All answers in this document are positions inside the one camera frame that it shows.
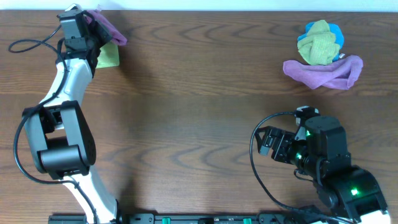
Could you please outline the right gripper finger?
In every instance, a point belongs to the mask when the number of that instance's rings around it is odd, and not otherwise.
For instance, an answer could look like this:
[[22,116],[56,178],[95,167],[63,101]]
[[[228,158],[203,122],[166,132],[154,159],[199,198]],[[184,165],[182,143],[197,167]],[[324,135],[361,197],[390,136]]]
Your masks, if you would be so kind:
[[256,140],[265,140],[267,138],[277,138],[281,134],[282,130],[273,126],[266,126],[259,128],[255,132]]
[[266,137],[264,139],[257,137],[257,151],[260,155],[266,156],[274,143],[273,138]]

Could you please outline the purple microfiber cloth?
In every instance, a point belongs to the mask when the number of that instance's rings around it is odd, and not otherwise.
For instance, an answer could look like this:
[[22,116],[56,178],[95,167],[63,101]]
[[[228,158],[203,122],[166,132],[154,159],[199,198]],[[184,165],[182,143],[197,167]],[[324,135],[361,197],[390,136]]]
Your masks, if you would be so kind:
[[127,44],[127,38],[122,35],[122,33],[120,33],[120,31],[118,31],[117,28],[112,25],[112,23],[110,23],[110,21],[104,15],[102,15],[100,10],[88,10],[88,12],[94,17],[95,21],[102,23],[102,25],[107,28],[110,35],[112,36],[112,43],[120,46]]

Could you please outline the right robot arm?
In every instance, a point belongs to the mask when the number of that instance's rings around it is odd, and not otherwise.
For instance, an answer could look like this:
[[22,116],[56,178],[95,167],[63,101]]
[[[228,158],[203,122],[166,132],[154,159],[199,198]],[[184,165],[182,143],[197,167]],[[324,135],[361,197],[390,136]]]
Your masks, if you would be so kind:
[[296,133],[259,123],[249,147],[274,161],[292,164],[309,176],[331,215],[290,207],[296,213],[337,223],[390,223],[386,199],[376,178],[354,166],[346,131],[332,116],[303,116]]

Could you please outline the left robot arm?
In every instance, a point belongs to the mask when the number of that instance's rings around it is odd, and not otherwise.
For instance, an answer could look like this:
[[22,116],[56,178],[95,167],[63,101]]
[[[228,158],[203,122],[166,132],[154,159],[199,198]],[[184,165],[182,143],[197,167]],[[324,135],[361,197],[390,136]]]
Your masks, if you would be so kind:
[[36,169],[51,179],[40,180],[21,168],[27,178],[40,184],[64,185],[84,210],[84,223],[121,223],[118,201],[95,168],[95,140],[81,110],[101,48],[112,35],[101,22],[87,22],[86,17],[81,13],[60,19],[64,37],[54,48],[57,74],[45,98],[24,110],[14,137],[14,159],[21,163],[17,145],[24,129]]

